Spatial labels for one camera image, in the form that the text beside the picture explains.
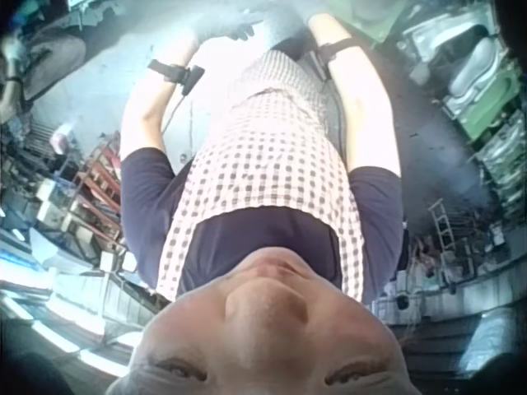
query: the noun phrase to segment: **wrist strap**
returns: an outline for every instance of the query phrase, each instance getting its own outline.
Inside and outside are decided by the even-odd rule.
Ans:
[[[24,82],[23,82],[23,80],[20,77],[8,77],[8,78],[6,78],[6,82],[9,82],[9,81],[18,82],[20,85],[24,85]]]
[[[343,39],[335,44],[322,45],[319,48],[319,58],[324,66],[327,66],[329,62],[336,58],[337,53],[351,47],[358,47],[359,43],[353,37]]]
[[[188,68],[176,64],[167,65],[155,59],[150,62],[148,68],[154,72],[159,72],[162,76],[165,76],[165,81],[173,84],[184,85],[189,77]]]

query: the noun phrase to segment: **short sleeve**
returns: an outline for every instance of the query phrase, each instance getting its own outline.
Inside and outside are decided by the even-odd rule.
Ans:
[[[122,164],[124,237],[138,261],[139,276],[151,288],[157,285],[166,235],[180,203],[191,163],[175,176],[164,152],[142,148]]]
[[[403,245],[401,178],[378,167],[361,167],[349,175],[364,237],[364,292],[369,304],[394,275]]]

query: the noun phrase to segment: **nose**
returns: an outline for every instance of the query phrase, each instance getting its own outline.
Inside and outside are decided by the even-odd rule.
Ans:
[[[273,278],[248,281],[226,299],[229,343],[246,369],[297,360],[306,352],[307,321],[302,296]]]

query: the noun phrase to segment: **gingham fabric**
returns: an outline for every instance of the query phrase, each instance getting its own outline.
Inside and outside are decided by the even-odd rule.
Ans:
[[[267,53],[233,84],[189,171],[161,255],[160,294],[178,295],[199,223],[271,206],[303,211],[333,228],[343,292],[361,300],[359,214],[344,163],[325,137],[324,110],[310,78],[283,53]]]

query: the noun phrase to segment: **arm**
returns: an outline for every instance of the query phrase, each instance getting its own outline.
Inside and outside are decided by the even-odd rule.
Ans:
[[[7,78],[19,77],[18,65],[15,59],[7,60]],[[16,108],[21,102],[22,85],[18,81],[8,81],[0,98],[0,125],[16,115]]]
[[[158,60],[164,64],[187,67],[199,43],[194,35],[184,35],[171,45]],[[157,148],[165,152],[161,123],[176,85],[152,70],[147,70],[128,99],[121,127],[121,161],[141,148]]]
[[[317,14],[308,25],[319,46],[351,35],[329,14]],[[343,102],[347,123],[347,170],[364,166],[400,176],[391,103],[377,71],[359,47],[344,49],[329,63]]]

